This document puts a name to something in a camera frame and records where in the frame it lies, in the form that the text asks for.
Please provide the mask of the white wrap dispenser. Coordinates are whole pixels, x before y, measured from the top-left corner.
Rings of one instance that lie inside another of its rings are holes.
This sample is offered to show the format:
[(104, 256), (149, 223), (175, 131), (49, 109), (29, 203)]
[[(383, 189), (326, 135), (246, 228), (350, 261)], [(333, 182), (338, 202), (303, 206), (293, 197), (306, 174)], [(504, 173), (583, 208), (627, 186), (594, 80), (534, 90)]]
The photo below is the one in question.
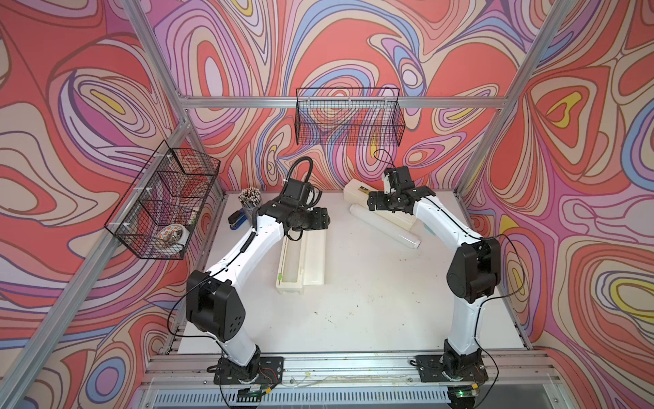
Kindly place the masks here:
[(284, 237), (275, 283), (280, 294), (325, 284), (326, 242), (326, 230), (306, 232), (299, 241)]
[[(361, 182), (357, 179), (351, 180), (343, 188), (344, 200), (351, 205), (363, 206), (367, 211), (371, 209), (369, 206), (370, 194), (375, 190), (370, 185)], [(384, 203), (384, 192), (381, 193), (380, 201), (374, 201), (375, 213), (394, 225), (410, 231), (417, 221), (415, 216), (404, 213), (402, 211), (391, 211), (390, 208)]]

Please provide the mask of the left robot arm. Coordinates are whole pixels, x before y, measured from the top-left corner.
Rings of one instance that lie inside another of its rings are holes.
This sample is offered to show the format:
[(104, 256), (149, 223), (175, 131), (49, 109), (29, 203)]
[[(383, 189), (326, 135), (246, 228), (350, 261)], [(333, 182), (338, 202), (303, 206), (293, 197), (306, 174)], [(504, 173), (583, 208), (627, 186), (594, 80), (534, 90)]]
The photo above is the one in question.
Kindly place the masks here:
[(322, 192), (309, 181), (313, 160), (303, 156), (291, 165), (281, 193), (256, 205), (247, 196), (242, 205), (251, 227), (225, 257), (206, 271), (194, 271), (187, 279), (186, 317), (213, 339), (222, 351), (221, 362), (240, 370), (243, 378), (255, 378), (261, 366), (261, 350), (243, 329), (246, 311), (239, 292), (265, 255), (284, 238), (306, 231), (326, 230), (328, 210), (319, 207)]

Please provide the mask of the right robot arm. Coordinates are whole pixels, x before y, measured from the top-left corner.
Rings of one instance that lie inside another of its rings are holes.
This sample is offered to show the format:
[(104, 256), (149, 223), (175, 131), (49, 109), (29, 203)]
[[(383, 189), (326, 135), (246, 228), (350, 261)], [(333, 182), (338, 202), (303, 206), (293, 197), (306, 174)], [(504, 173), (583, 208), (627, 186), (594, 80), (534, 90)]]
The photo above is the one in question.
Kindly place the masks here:
[(406, 166), (386, 168), (383, 184), (383, 191), (368, 194), (370, 211), (415, 216), (454, 252), (446, 274), (455, 298), (453, 321), (440, 368), (445, 378), (459, 381), (483, 365), (477, 333), (484, 303), (501, 282), (501, 245), (466, 226), (430, 187), (418, 187)]

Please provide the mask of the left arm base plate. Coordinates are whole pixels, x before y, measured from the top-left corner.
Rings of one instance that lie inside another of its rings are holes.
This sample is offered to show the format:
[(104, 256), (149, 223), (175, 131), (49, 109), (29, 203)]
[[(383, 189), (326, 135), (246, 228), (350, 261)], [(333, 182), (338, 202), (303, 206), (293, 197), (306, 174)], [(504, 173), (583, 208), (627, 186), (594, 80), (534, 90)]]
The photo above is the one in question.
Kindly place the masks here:
[(238, 366), (228, 358), (221, 357), (212, 369), (215, 385), (275, 386), (283, 380), (284, 357), (255, 356), (247, 366)]

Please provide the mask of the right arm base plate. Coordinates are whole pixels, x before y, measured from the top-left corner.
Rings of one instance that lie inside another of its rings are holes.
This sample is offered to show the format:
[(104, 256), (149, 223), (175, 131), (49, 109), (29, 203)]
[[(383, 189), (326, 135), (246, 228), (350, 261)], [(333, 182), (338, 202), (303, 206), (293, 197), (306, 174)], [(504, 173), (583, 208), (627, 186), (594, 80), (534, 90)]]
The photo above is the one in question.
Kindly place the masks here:
[(410, 364), (423, 383), (483, 384), (489, 380), (480, 354), (423, 354), (415, 356)]

